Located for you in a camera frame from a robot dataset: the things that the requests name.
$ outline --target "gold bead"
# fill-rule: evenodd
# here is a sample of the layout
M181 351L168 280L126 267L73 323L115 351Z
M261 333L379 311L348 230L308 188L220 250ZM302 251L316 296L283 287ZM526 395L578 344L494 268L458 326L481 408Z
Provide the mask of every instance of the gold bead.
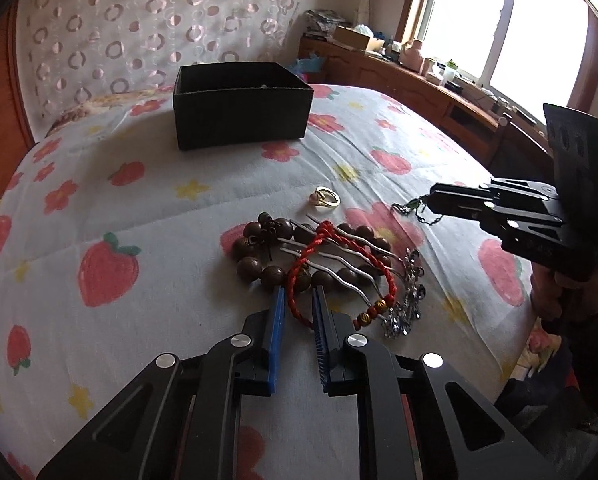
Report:
M384 300L377 300L377 301L375 301L375 310L379 314L383 314L385 311L388 310L388 305L386 304L386 302Z
M368 326L372 320L370 319L370 316L367 313L362 312L357 316L357 321L359 321L359 324L361 326Z

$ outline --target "floral bedspread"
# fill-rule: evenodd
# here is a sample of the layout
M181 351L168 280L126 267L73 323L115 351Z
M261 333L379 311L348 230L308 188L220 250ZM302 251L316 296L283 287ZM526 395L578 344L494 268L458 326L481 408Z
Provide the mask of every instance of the floral bedspread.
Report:
M494 400L534 323L530 264L474 222L431 227L389 210L436 182L488 179L427 121L366 89L315 86L302 140L186 153L167 91L76 108L0 204L0 450L34 478L159 353L203 354L268 308L228 256L262 211L370 224L397 253L419 248L423 317L387 345L441 354ZM316 186L335 189L341 206L308 205ZM306 313L309 303L300 297ZM346 294L329 304L362 310ZM377 322L363 330L381 338ZM287 316L277 393L243 401L238 478L356 478L356 434L355 399L322 393L313 335Z

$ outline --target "metal screw head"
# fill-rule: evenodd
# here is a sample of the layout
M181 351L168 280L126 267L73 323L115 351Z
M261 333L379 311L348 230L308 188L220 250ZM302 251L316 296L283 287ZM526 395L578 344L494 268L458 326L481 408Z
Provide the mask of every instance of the metal screw head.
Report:
M362 334L352 334L349 335L348 338L346 339L346 341L348 342L348 344L350 346L354 346L354 347L361 347L361 346L365 346L368 344L368 339L365 335Z
M159 368L170 368L176 362L177 360L172 354L161 354L154 360L154 364L156 364Z
M430 353L423 356L423 363L430 368L439 368L444 364L444 360L441 355Z
M243 348L244 346L248 346L252 342L249 336L245 334L237 334L233 335L233 338L230 339L230 344L236 346L237 348Z

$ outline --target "black box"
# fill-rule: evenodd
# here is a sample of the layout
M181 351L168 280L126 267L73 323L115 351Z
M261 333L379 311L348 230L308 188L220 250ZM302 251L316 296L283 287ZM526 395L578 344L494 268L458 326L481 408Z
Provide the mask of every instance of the black box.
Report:
M182 66L172 97L179 149L303 139L313 94L278 63Z

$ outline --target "human hand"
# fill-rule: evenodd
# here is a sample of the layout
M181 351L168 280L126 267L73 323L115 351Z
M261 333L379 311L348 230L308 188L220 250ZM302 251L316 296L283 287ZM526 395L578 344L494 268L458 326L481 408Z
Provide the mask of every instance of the human hand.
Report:
M564 288L582 291L581 301L569 306L567 314L569 321L582 322L598 314L598 270L593 273L588 282L580 283L539 264L533 263L532 267L530 301L535 314L540 319L552 321L561 317L562 306L559 304L559 298Z

